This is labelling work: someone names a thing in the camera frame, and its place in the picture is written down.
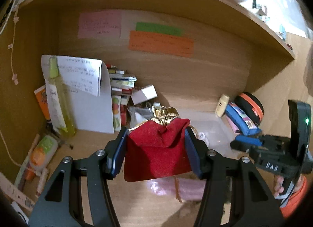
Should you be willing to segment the person's right hand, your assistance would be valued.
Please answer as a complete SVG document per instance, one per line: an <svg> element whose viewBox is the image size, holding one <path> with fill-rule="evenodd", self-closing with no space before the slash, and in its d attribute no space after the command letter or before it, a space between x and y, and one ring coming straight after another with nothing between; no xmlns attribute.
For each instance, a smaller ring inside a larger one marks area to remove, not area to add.
<svg viewBox="0 0 313 227"><path fill-rule="evenodd" d="M274 184L273 184L273 195L274 195L274 197L277 197L282 192L284 192L283 181L284 181L284 177L282 177L280 175L274 176Z"/></svg>

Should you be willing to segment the orange sleeve forearm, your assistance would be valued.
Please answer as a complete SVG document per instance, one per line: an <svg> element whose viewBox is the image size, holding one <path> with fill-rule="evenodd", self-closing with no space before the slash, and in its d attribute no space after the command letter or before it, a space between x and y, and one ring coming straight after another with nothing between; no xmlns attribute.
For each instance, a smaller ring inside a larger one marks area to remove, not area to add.
<svg viewBox="0 0 313 227"><path fill-rule="evenodd" d="M282 215L285 219L287 219L294 213L294 211L300 205L308 191L307 178L305 176L302 176L301 179L303 181L301 188L297 192L293 193L287 205L281 208Z"/></svg>

